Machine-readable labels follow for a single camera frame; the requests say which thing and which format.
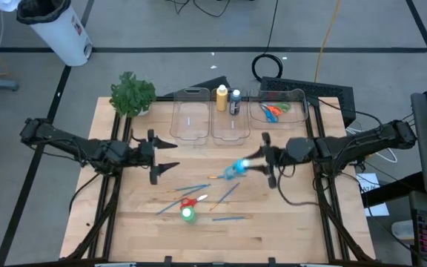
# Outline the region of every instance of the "black bag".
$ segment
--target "black bag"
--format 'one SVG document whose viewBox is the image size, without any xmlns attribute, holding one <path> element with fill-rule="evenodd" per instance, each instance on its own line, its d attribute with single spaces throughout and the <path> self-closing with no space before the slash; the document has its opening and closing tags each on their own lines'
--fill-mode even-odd
<svg viewBox="0 0 427 267">
<path fill-rule="evenodd" d="M 16 19 L 27 25 L 54 22 L 70 3 L 71 0 L 22 0 L 18 4 Z"/>
</svg>

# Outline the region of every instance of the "potted plant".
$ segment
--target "potted plant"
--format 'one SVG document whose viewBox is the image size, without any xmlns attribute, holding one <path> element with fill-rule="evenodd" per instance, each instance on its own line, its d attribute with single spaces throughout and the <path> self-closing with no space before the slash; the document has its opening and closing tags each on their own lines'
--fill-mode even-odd
<svg viewBox="0 0 427 267">
<path fill-rule="evenodd" d="M 136 80 L 136 75 L 126 71 L 119 85 L 111 85 L 111 105 L 120 116 L 129 118 L 145 115 L 151 102 L 156 100 L 156 89 L 151 82 Z"/>
</svg>

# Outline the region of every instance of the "wooden tabletop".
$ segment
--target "wooden tabletop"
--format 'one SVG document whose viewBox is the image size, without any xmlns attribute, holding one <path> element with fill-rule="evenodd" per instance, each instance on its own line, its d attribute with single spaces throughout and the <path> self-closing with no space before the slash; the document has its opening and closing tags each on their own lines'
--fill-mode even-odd
<svg viewBox="0 0 427 267">
<path fill-rule="evenodd" d="M 338 107 L 337 99 L 323 98 Z M 99 98 L 93 118 L 90 138 L 109 139 L 114 110 L 109 98 Z M 344 136 L 345 129 L 338 110 L 321 105 L 325 133 Z M 153 103 L 149 114 L 133 119 L 134 136 L 146 137 L 148 129 L 167 142 L 175 143 L 170 135 L 173 113 L 172 102 Z M 314 112 L 311 110 L 316 131 Z M 239 180 L 240 185 L 214 210 L 209 208 L 236 181 L 207 179 L 221 174 L 236 159 L 252 154 L 259 147 L 264 130 L 251 129 L 243 145 L 220 146 L 211 136 L 205 145 L 180 145 L 175 149 L 156 150 L 158 163 L 180 162 L 151 185 L 148 170 L 126 168 L 122 177 L 118 211 L 111 244 L 110 261 L 162 262 L 172 256 L 174 262 L 204 263 L 266 263 L 275 257 L 278 263 L 327 263 L 320 211 L 315 205 L 293 207 L 283 201 L 277 190 L 268 187 L 267 179 L 250 171 Z M 289 138 L 306 136 L 304 124 L 290 130 L 269 130 L 272 145 L 284 147 Z M 354 169 L 344 172 L 355 176 Z M 83 168 L 77 188 L 93 176 L 93 169 Z M 292 202 L 317 201 L 312 188 L 312 164 L 298 165 L 293 178 L 282 179 L 282 189 Z M 166 193 L 182 186 L 211 183 L 209 188 L 192 194 L 208 198 L 197 203 L 197 221 L 190 225 L 179 215 L 179 205 L 156 215 L 173 202 L 180 193 Z M 350 177 L 337 177 L 337 194 L 344 226 L 371 257 L 374 257 L 362 199 L 357 185 Z M 72 252 L 93 224 L 99 198 L 101 179 L 83 190 L 76 198 L 65 233 L 61 257 Z M 251 216 L 246 220 L 212 221 L 226 216 Z M 337 232 L 332 223 L 331 232 L 336 258 L 340 258 Z M 100 232 L 98 254 L 101 255 L 105 228 Z"/>
</svg>

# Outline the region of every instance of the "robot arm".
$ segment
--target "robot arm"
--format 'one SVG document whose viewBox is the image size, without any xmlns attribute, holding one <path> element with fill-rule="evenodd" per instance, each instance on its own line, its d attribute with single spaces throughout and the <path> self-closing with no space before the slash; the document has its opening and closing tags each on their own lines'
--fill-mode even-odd
<svg viewBox="0 0 427 267">
<path fill-rule="evenodd" d="M 176 148 L 177 145 L 162 141 L 154 136 L 154 131 L 148 131 L 148 140 L 135 139 L 137 148 L 130 148 L 126 142 L 117 140 L 85 139 L 54 128 L 44 119 L 27 119 L 20 133 L 21 142 L 27 146 L 50 145 L 68 154 L 80 164 L 90 163 L 95 172 L 111 175 L 121 168 L 150 167 L 150 183 L 157 184 L 157 177 L 168 169 L 178 165 L 178 162 L 156 165 L 155 148 Z"/>
<path fill-rule="evenodd" d="M 277 185 L 274 167 L 303 164 L 315 160 L 321 172 L 337 175 L 354 160 L 362 162 L 365 156 L 386 148 L 409 149 L 414 146 L 417 139 L 409 124 L 399 120 L 353 136 L 290 138 L 285 148 L 271 146 L 268 133 L 263 133 L 262 138 L 263 144 L 259 150 L 245 159 L 265 157 L 267 165 L 251 166 L 248 169 L 263 172 L 268 177 L 270 188 L 275 188 Z"/>
</svg>

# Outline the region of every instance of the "transparent container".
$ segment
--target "transparent container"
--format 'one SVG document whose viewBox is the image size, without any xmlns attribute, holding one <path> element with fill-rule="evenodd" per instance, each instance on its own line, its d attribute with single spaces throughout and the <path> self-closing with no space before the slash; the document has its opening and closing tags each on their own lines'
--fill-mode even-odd
<svg viewBox="0 0 427 267">
<path fill-rule="evenodd" d="M 228 89 L 226 111 L 216 109 L 216 90 L 212 91 L 211 101 L 211 134 L 216 145 L 242 145 L 250 136 L 248 124 L 248 94 L 240 90 L 242 101 L 237 115 L 230 114 L 230 96 L 236 88 Z"/>
<path fill-rule="evenodd" d="M 274 121 L 269 122 L 262 105 L 280 107 L 286 105 L 288 110 L 281 110 Z M 308 102 L 301 89 L 291 91 L 251 90 L 248 96 L 250 126 L 255 129 L 292 129 L 309 117 Z"/>
<path fill-rule="evenodd" d="M 211 92 L 186 88 L 174 93 L 171 136 L 178 145 L 204 145 L 210 131 Z"/>
</svg>

